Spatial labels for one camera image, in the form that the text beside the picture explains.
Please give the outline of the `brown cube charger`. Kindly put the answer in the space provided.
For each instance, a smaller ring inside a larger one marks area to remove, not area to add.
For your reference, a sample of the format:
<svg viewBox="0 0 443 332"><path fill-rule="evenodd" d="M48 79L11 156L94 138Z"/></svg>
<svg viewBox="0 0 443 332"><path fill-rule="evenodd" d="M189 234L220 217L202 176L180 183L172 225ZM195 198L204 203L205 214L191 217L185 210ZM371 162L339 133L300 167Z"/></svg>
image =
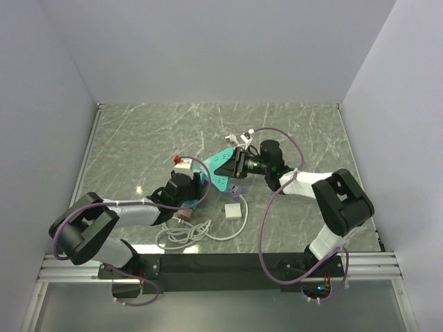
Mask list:
<svg viewBox="0 0 443 332"><path fill-rule="evenodd" d="M192 208L186 208L177 212L177 218L181 221L189 222L193 214Z"/></svg>

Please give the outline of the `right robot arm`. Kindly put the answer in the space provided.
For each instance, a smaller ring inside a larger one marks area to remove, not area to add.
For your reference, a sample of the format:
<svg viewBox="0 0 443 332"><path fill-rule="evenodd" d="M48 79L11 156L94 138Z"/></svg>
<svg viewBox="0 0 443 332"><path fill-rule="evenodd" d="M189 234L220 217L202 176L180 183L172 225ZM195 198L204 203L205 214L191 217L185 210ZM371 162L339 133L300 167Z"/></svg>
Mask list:
<svg viewBox="0 0 443 332"><path fill-rule="evenodd" d="M212 183L221 192L228 190L231 178L255 174L263 176L273 192L316 200L324 226L307 246L308 255L304 258L304 268L313 276L321 275L328 267L326 256L374 215L372 201L350 171L313 173L292 169L285 163L276 140L261 142L256 154L250 148L224 149L209 158L209 169Z"/></svg>

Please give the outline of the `teal triangular power strip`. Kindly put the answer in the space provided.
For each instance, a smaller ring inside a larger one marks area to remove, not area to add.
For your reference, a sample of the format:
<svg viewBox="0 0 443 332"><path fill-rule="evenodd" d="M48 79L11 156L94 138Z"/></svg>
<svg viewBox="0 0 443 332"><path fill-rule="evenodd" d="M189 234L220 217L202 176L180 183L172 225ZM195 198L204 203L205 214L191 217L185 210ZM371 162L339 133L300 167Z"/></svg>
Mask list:
<svg viewBox="0 0 443 332"><path fill-rule="evenodd" d="M197 162L192 163L191 170L200 173L202 184L210 183L221 193L237 196L240 193L240 188L231 181L234 174L234 161L235 150L229 147L203 161L209 171L210 179L208 179L205 168Z"/></svg>

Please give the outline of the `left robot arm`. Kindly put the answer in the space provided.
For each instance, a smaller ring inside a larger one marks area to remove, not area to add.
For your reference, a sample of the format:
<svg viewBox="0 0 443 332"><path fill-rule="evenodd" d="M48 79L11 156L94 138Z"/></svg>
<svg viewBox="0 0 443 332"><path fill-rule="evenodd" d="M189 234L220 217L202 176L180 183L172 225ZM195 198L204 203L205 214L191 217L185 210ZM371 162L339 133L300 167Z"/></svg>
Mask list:
<svg viewBox="0 0 443 332"><path fill-rule="evenodd" d="M59 260L79 266L90 260L110 264L124 278L138 270L138 253L124 239L109 235L116 226L156 226L178 210L194 207L208 193L203 175L171 172L165 186L135 201L112 201L88 192L49 228L51 250Z"/></svg>

